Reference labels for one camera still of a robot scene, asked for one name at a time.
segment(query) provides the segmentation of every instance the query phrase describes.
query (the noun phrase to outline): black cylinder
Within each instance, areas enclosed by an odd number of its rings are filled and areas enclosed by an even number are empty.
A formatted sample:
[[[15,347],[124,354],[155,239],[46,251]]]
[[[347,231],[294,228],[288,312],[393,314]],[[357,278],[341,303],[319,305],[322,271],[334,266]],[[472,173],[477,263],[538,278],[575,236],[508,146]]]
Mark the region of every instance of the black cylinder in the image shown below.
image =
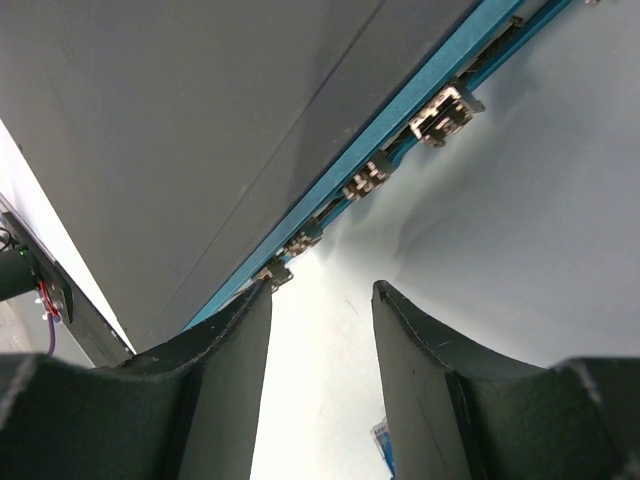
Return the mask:
[[[35,290],[37,285],[31,266],[20,249],[0,253],[0,302]]]

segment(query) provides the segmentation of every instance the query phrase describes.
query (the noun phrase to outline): purple wire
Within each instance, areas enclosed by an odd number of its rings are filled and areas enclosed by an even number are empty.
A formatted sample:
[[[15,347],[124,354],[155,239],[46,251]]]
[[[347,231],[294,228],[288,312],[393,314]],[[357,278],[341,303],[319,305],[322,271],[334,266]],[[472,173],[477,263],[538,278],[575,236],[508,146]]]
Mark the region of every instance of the purple wire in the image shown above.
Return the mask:
[[[56,326],[51,312],[47,312],[47,323],[49,324],[49,350],[47,350],[47,355],[51,357],[56,350]]]

